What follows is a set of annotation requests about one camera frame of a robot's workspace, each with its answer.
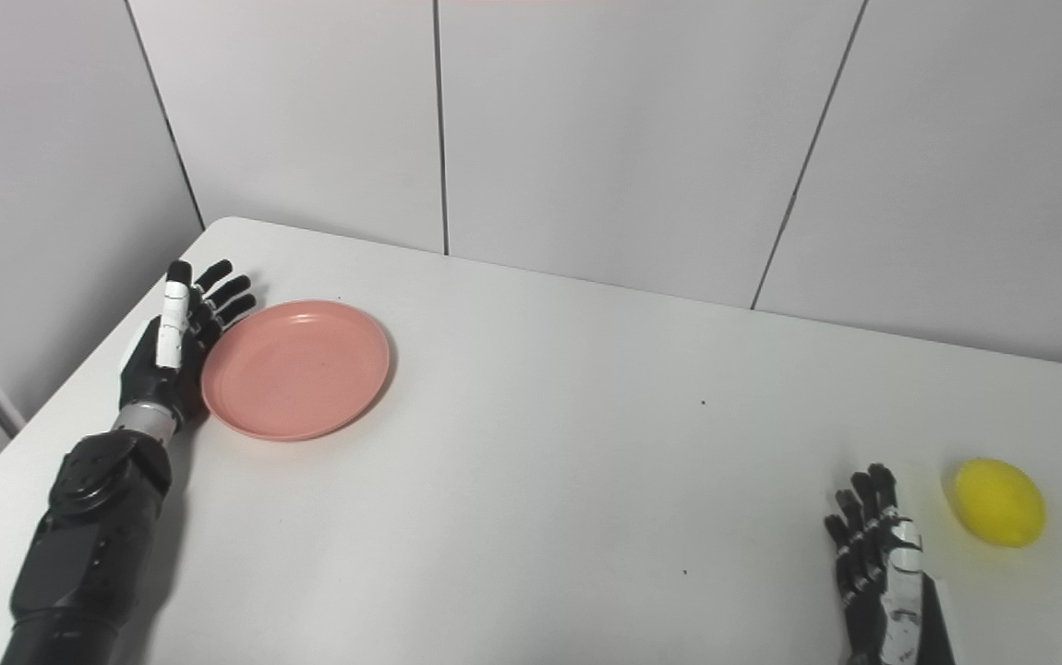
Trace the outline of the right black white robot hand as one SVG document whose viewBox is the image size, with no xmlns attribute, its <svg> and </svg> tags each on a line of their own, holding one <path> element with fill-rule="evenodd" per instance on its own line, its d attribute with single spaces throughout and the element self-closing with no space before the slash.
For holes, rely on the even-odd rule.
<svg viewBox="0 0 1062 665">
<path fill-rule="evenodd" d="M 900 509 L 897 479 L 881 464 L 852 473 L 824 517 L 851 652 L 847 664 L 954 664 L 936 581 L 923 568 L 915 522 Z"/>
</svg>

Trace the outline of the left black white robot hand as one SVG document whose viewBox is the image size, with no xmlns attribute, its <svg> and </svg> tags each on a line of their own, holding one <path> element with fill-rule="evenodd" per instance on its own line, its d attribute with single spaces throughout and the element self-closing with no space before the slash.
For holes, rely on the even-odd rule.
<svg viewBox="0 0 1062 665">
<path fill-rule="evenodd" d="M 219 260 L 194 276 L 185 260 L 162 278 L 161 311 L 144 325 L 120 374 L 120 409 L 152 407 L 174 429 L 206 413 L 201 375 L 225 332 L 257 306 L 252 282 Z"/>
</svg>

